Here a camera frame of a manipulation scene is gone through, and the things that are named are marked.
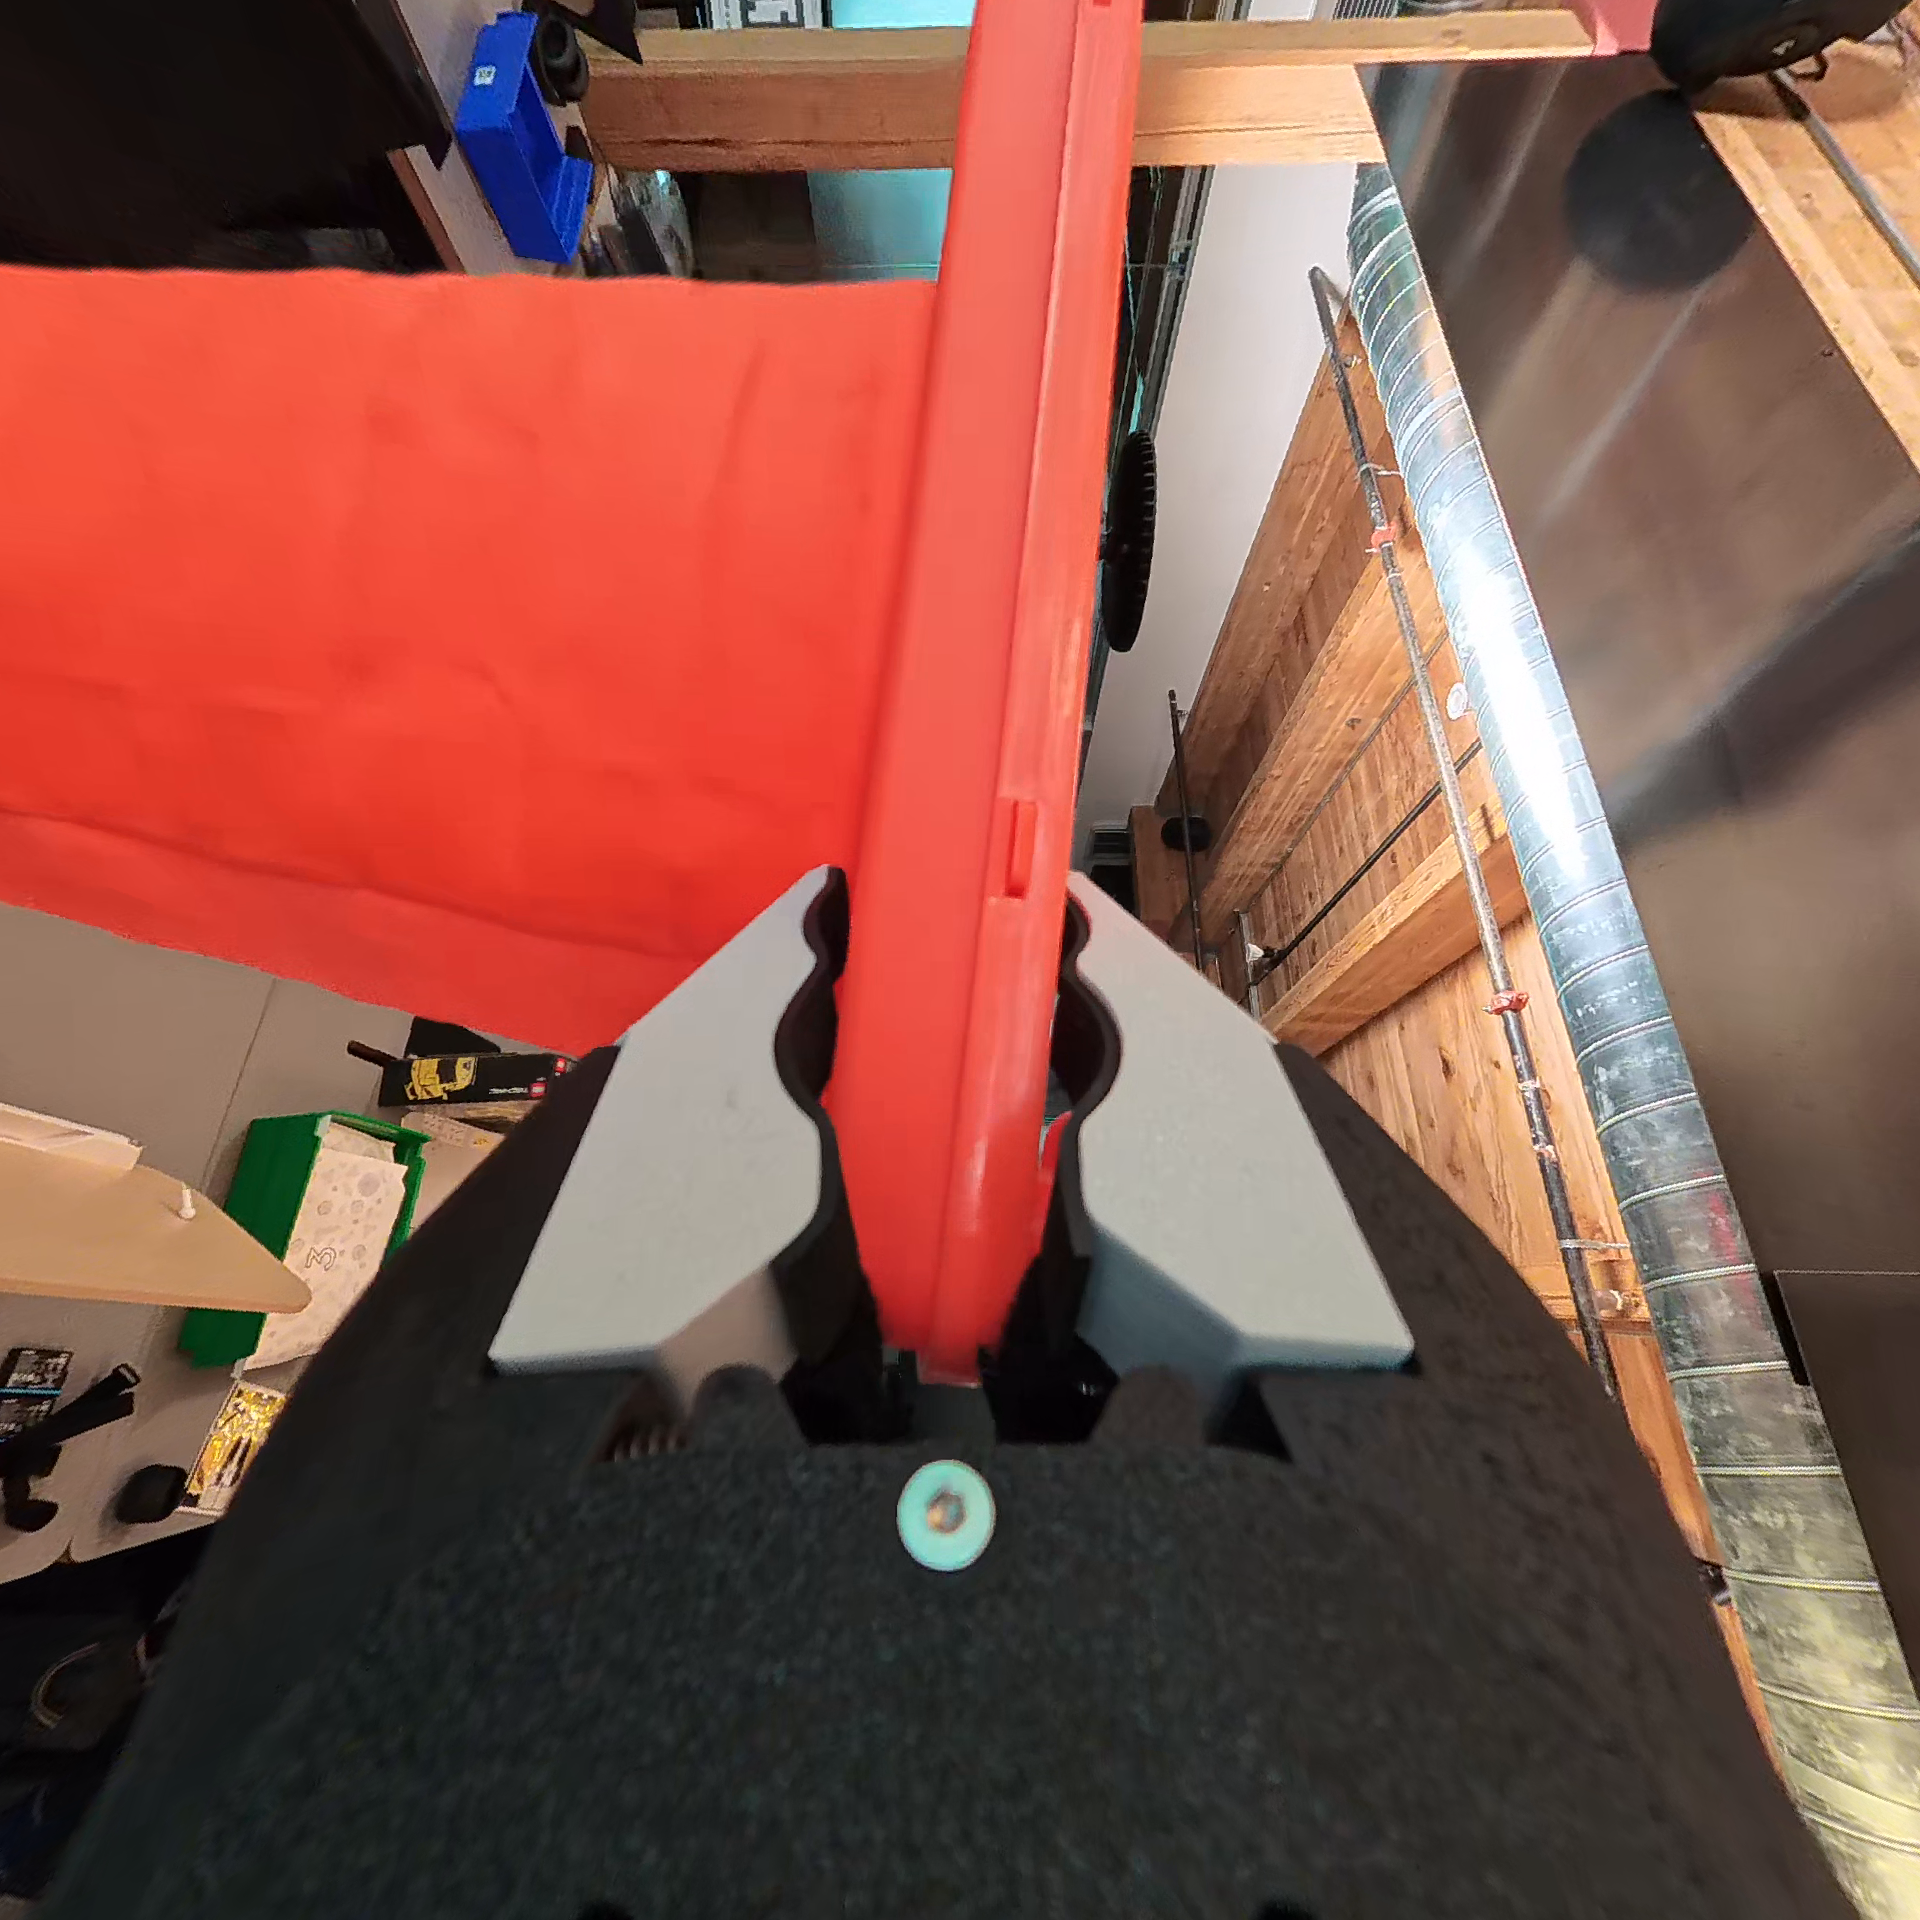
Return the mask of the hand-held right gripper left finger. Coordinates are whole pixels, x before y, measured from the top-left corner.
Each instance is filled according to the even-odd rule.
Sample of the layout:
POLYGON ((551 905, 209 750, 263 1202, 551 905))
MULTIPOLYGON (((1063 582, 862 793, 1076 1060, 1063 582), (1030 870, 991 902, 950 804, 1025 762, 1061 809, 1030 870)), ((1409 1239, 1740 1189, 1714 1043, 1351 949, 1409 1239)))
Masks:
POLYGON ((799 875, 616 1043, 490 1337, 503 1377, 786 1377, 878 1342, 825 1085, 847 878, 799 875))

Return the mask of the orange cloth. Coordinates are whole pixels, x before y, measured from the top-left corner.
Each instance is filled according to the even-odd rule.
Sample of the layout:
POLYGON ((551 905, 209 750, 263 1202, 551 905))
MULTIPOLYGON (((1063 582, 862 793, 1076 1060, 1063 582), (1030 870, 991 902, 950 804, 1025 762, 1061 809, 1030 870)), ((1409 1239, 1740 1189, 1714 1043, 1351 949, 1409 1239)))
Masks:
POLYGON ((856 870, 926 282, 5 270, 5 905, 581 1052, 856 870))

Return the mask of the orange plastic board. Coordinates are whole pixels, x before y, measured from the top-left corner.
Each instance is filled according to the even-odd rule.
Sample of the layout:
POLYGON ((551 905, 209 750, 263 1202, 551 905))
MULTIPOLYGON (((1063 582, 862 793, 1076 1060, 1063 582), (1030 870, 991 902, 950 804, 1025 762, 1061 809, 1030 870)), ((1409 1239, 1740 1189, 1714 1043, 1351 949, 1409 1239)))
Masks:
POLYGON ((975 1378, 1037 1253, 1142 9, 975 4, 826 1113, 885 1339, 975 1378))

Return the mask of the wooden desk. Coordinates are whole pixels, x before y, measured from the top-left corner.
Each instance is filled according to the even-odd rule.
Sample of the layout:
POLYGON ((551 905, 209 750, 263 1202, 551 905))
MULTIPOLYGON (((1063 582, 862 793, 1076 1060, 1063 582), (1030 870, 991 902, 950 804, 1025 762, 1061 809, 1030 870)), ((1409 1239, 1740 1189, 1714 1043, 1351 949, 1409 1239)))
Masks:
POLYGON ((388 164, 445 271, 516 271, 516 257, 456 148, 448 148, 444 163, 434 163, 426 148, 390 151, 388 164))

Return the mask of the black and yellow box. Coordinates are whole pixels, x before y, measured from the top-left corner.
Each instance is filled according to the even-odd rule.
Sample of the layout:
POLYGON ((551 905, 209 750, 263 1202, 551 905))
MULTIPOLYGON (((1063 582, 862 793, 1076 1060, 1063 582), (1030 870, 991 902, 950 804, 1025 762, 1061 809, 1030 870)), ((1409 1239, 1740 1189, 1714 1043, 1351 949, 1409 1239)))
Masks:
POLYGON ((554 1052, 455 1052, 394 1055, 346 1043, 346 1055, 377 1070, 381 1108, 490 1108, 541 1102, 575 1060, 554 1052))

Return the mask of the white printed booklet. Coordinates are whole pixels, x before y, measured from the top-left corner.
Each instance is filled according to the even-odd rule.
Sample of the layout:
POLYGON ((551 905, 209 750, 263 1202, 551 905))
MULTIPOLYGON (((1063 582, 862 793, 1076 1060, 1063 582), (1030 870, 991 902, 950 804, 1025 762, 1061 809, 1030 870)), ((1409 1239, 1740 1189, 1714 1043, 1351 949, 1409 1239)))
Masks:
POLYGON ((230 1217, 304 1286, 270 1313, 244 1371, 313 1358, 360 1300, 412 1223, 415 1139, 340 1115, 257 1119, 230 1186, 230 1217))

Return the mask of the thin metal ceiling pipe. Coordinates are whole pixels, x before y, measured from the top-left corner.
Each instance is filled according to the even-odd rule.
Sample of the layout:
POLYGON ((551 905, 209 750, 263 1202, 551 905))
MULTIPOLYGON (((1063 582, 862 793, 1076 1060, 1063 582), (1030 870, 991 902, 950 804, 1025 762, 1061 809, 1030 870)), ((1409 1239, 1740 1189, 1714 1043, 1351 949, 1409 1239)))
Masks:
POLYGON ((1328 349, 1328 361, 1334 381, 1334 396, 1342 420, 1345 425, 1351 460, 1360 481, 1360 493, 1370 522, 1370 553, 1378 559, 1386 601, 1394 611, 1401 646, 1407 661, 1407 681, 1416 699, 1425 745, 1432 756, 1432 767, 1445 802, 1447 826, 1456 849, 1460 878, 1468 889, 1471 924, 1479 942, 1479 954, 1486 964, 1490 999, 1486 1001, 1488 1018, 1497 1019, 1516 1076, 1519 1107, 1527 1119, 1527 1140, 1535 1161, 1542 1198, 1546 1202, 1549 1223, 1554 1231, 1557 1253, 1567 1278, 1567 1295, 1574 1313, 1574 1325, 1598 1385, 1609 1401, 1620 1401, 1620 1382, 1615 1374, 1613 1350, 1604 1321, 1600 1316, 1598 1291, 1588 1270, 1586 1249, 1576 1235, 1576 1219, 1569 1202, 1566 1167, 1558 1154, 1551 1118, 1546 1113, 1544 1085, 1538 1075, 1538 1063, 1529 1043, 1525 1022, 1527 999, 1506 959, 1501 924, 1492 898, 1490 882, 1480 867, 1477 830, 1460 789, 1456 756, 1449 745, 1447 718, 1437 702, 1432 676, 1421 646, 1421 636, 1412 605, 1407 598, 1396 524, 1384 509, 1380 492, 1380 468, 1368 450, 1365 427, 1360 422, 1360 407, 1352 394, 1352 378, 1337 339, 1337 291, 1330 275, 1311 265, 1306 270, 1311 303, 1328 349))

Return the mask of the yellow and black bag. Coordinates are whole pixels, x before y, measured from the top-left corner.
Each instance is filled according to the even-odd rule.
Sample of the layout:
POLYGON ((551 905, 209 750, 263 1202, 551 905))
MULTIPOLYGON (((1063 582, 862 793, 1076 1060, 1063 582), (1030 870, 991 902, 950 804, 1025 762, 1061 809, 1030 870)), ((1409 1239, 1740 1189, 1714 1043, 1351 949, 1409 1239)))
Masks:
POLYGON ((288 1395, 279 1388, 236 1378, 220 1405, 206 1443, 184 1476, 181 1508, 220 1518, 248 1465, 265 1450, 288 1395))

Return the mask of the tan rounded wooden board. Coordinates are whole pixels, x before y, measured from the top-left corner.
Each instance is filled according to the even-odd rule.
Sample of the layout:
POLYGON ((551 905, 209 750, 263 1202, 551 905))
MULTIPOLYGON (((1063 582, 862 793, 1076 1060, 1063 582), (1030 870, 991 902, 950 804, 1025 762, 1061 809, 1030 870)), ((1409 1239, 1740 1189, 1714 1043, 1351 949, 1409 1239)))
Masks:
POLYGON ((294 1313, 306 1300, 281 1259, 178 1179, 5 1142, 1 1294, 230 1313, 294 1313))

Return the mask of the white paper sheets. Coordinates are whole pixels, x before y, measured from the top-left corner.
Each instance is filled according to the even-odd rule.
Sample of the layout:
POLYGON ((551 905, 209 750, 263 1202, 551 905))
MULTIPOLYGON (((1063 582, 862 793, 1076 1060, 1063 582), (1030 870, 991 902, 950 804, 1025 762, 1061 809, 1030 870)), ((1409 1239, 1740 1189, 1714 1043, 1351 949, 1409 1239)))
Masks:
POLYGON ((22 1110, 1 1105, 1 1145, 17 1145, 76 1161, 88 1167, 127 1171, 141 1159, 141 1147, 127 1135, 88 1127, 76 1119, 22 1110))

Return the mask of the blue storage bin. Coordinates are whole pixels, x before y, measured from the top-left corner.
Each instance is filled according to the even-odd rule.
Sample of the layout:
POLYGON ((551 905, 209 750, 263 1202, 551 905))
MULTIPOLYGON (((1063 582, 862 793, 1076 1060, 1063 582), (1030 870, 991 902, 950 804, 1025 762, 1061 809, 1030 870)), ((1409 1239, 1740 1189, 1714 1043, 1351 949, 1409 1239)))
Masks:
POLYGON ((562 129, 546 98, 585 95, 585 55, 558 14, 500 12, 479 29, 455 113, 463 151, 516 258, 567 267, 585 238, 593 167, 577 129, 562 129))

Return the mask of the wooden ceiling beam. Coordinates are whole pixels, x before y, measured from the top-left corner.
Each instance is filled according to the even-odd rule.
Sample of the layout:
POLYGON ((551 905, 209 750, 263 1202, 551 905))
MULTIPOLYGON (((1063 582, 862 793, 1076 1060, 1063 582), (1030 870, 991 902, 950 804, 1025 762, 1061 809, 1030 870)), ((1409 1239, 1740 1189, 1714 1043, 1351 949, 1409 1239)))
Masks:
POLYGON ((966 28, 641 33, 589 58, 585 123, 621 167, 687 173, 952 164, 966 100, 1009 119, 1064 100, 1076 41, 1135 164, 1378 159, 1362 76, 1390 63, 1593 55, 1574 12, 1142 23, 1122 4, 975 4, 966 28))

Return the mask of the black panel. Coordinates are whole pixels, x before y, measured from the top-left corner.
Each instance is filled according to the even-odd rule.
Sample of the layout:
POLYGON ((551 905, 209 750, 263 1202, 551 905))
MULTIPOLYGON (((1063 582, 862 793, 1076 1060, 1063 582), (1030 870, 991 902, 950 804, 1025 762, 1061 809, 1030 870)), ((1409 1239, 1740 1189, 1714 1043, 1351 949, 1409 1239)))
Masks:
POLYGON ((450 134, 394 4, 1 4, 7 265, 184 265, 450 134))

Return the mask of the black round fixture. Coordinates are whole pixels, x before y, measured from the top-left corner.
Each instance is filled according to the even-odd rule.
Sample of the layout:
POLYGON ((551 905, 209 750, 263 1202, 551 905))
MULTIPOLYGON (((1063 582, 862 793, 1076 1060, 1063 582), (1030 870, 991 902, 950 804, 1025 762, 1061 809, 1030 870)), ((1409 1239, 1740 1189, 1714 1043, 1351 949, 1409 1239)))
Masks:
POLYGON ((1668 84, 1696 94, 1718 79, 1765 76, 1863 41, 1905 3, 1660 3, 1648 55, 1668 84))

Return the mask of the flat sheet metal duct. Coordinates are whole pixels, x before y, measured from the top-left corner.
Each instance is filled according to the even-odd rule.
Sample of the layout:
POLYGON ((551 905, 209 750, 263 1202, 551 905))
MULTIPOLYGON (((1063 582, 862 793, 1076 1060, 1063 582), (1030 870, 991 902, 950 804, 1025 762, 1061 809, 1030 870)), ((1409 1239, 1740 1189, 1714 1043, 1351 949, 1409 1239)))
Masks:
POLYGON ((1412 63, 1390 173, 1802 1364, 1914 1307, 1914 471, 1641 58, 1412 63))

